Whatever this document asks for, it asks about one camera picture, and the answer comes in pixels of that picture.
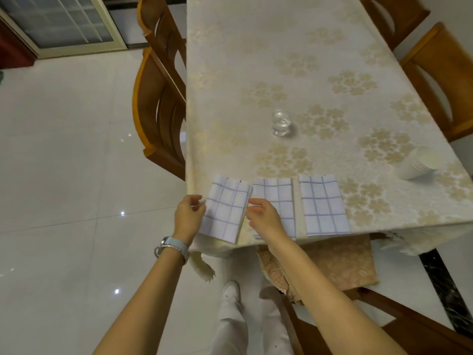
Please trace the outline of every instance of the person's left hand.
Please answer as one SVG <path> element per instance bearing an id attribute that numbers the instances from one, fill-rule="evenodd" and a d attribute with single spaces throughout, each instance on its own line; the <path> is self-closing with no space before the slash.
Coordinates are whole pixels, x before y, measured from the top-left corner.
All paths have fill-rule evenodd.
<path id="1" fill-rule="evenodd" d="M 199 204 L 201 195 L 186 195 L 177 205 L 174 213 L 173 238 L 179 239 L 188 247 L 191 246 L 195 235 L 201 226 L 205 213 L 205 204 Z"/>

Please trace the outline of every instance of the clear glass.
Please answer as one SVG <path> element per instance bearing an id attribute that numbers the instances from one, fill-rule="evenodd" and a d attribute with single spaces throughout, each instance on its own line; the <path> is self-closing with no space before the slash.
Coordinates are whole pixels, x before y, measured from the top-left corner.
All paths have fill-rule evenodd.
<path id="1" fill-rule="evenodd" d="M 289 132 L 291 126 L 290 114 L 281 109 L 275 109 L 272 113 L 272 133 L 275 136 L 282 137 Z"/>
<path id="2" fill-rule="evenodd" d="M 0 0 L 0 7 L 39 48 L 113 41 L 91 0 Z"/>

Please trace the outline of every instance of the checkered napkin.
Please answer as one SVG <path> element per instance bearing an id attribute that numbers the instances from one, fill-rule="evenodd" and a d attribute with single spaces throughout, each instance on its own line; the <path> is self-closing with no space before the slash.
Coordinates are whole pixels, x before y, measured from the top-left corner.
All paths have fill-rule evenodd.
<path id="1" fill-rule="evenodd" d="M 296 238 L 296 222 L 294 220 L 294 200 L 291 178 L 258 178 L 253 183 L 252 198 L 264 198 L 278 211 L 287 235 Z"/>
<path id="2" fill-rule="evenodd" d="M 351 233 L 334 175 L 299 176 L 299 184 L 308 236 Z"/>
<path id="3" fill-rule="evenodd" d="M 216 176 L 199 233 L 235 244 L 251 191 L 247 182 Z"/>

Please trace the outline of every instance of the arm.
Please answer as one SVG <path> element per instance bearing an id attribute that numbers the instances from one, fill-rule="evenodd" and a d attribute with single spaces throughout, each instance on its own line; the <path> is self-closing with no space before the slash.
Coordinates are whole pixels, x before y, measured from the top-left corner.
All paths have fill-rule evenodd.
<path id="1" fill-rule="evenodd" d="M 406 355 L 405 351 L 342 291 L 328 280 L 309 256 L 289 238 L 276 209 L 265 199 L 249 200 L 246 217 L 266 240 L 288 282 L 314 318 L 334 355 Z"/>
<path id="2" fill-rule="evenodd" d="M 197 234 L 205 205 L 201 195 L 187 195 L 174 214 L 173 238 L 188 247 Z M 151 271 L 103 336 L 94 355 L 155 355 L 181 274 L 182 254 L 165 248 Z"/>

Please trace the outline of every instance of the white paper cup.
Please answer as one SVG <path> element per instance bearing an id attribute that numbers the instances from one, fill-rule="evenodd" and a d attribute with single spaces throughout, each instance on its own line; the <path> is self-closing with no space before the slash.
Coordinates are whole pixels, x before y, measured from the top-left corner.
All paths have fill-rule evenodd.
<path id="1" fill-rule="evenodd" d="M 421 146 L 394 167 L 394 174 L 400 179 L 412 179 L 439 169 L 443 164 L 442 156 L 434 148 Z"/>

